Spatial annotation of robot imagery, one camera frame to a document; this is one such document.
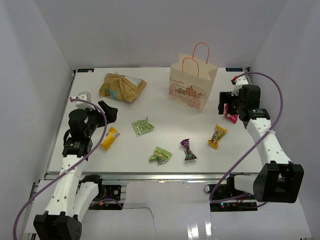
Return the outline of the red candy packet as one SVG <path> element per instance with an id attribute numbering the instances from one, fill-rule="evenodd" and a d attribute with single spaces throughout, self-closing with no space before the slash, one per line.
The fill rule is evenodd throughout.
<path id="1" fill-rule="evenodd" d="M 224 117 L 232 122 L 233 124 L 236 124 L 239 118 L 238 114 L 229 114 L 228 113 L 228 104 L 226 103 L 224 106 Z"/>

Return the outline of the brown paper snack pouch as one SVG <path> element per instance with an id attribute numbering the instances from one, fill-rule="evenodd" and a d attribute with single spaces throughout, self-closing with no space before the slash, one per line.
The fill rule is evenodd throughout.
<path id="1" fill-rule="evenodd" d="M 147 83 L 140 78 L 107 73 L 99 89 L 99 96 L 132 103 L 146 85 Z"/>

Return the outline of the yellow snack bar wrapper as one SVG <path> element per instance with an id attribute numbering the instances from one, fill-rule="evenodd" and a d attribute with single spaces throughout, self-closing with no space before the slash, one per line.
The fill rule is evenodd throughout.
<path id="1" fill-rule="evenodd" d="M 106 135 L 103 137 L 100 146 L 107 151 L 119 135 L 120 133 L 114 127 L 110 127 Z"/>

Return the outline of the green snack packet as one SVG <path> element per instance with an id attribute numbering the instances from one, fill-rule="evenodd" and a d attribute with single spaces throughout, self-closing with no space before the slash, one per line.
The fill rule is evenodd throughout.
<path id="1" fill-rule="evenodd" d="M 154 129 L 154 126 L 148 122 L 148 117 L 146 117 L 145 119 L 134 121 L 131 126 L 137 137 L 145 135 Z"/>
<path id="2" fill-rule="evenodd" d="M 160 166 L 167 163 L 171 157 L 171 152 L 157 146 L 153 151 L 153 155 L 149 157 L 149 162 L 157 162 L 157 165 Z"/>

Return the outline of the yellow M&M's packet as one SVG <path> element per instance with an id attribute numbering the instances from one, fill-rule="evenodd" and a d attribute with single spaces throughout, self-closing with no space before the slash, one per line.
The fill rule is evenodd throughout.
<path id="1" fill-rule="evenodd" d="M 228 132 L 227 129 L 219 126 L 218 124 L 215 125 L 215 130 L 211 138 L 208 140 L 208 144 L 214 148 L 217 149 L 219 146 L 219 141 L 221 138 Z"/>

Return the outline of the purple candy wrapper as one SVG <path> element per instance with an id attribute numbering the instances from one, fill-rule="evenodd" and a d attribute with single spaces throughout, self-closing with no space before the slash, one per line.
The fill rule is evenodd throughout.
<path id="1" fill-rule="evenodd" d="M 185 158 L 184 158 L 185 161 L 197 159 L 196 155 L 191 150 L 189 138 L 183 139 L 180 142 L 180 145 L 182 146 L 184 153 L 185 153 Z"/>

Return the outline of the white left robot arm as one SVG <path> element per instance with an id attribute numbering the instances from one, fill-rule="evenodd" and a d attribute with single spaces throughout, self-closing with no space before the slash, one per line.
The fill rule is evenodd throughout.
<path id="1" fill-rule="evenodd" d="M 97 148 L 92 136 L 97 128 L 107 128 L 117 119 L 118 109 L 103 100 L 97 105 L 82 100 L 68 115 L 69 128 L 63 136 L 62 168 L 51 183 L 55 185 L 52 197 L 43 214 L 33 220 L 41 240 L 79 240 L 82 219 L 91 202 L 105 196 L 106 187 L 100 175 L 81 177 L 89 156 Z"/>

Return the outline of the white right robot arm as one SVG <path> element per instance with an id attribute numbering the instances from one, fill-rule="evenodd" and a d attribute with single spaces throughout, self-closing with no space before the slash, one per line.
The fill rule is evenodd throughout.
<path id="1" fill-rule="evenodd" d="M 294 164 L 283 151 L 272 131 L 268 111 L 260 108 L 260 95 L 260 88 L 251 84 L 219 94 L 218 113 L 238 115 L 256 145 L 262 164 L 258 174 L 231 174 L 225 192 L 233 200 L 246 193 L 258 202 L 295 203 L 304 169 L 300 164 Z"/>

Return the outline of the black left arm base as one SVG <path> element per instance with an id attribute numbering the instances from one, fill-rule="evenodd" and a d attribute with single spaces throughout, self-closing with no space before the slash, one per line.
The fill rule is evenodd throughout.
<path id="1" fill-rule="evenodd" d="M 103 199 L 113 199 L 119 201 L 121 199 L 122 186 L 119 184 L 104 184 L 103 178 L 98 174 L 86 175 L 81 181 L 81 186 L 84 183 L 93 183 L 97 189 L 96 196 L 93 201 Z"/>

